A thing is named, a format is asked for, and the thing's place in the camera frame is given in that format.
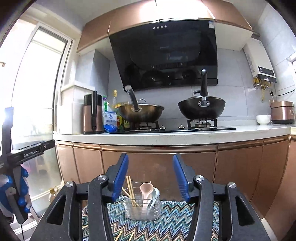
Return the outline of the blue white gloved left hand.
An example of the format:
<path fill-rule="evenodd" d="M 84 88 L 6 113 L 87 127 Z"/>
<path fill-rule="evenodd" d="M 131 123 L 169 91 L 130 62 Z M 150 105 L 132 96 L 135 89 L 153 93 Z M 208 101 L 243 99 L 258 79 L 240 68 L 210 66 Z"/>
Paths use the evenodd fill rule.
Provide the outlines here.
<path fill-rule="evenodd" d="M 32 206 L 27 182 L 29 173 L 22 166 L 14 170 L 14 178 L 1 174 L 1 211 L 7 218 L 13 218 L 19 211 L 28 214 Z"/>

